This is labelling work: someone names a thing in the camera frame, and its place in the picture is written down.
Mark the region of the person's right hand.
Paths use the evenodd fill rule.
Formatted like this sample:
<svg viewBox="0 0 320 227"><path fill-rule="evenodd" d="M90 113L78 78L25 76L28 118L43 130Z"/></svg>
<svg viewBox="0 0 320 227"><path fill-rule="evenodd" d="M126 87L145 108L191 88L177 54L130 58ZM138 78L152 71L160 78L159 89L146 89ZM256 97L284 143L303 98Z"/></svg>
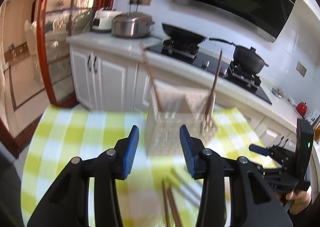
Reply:
<svg viewBox="0 0 320 227"><path fill-rule="evenodd" d="M288 202L292 202L289 212L297 215L308 207L311 202L311 189L308 191L292 191L285 196Z"/></svg>

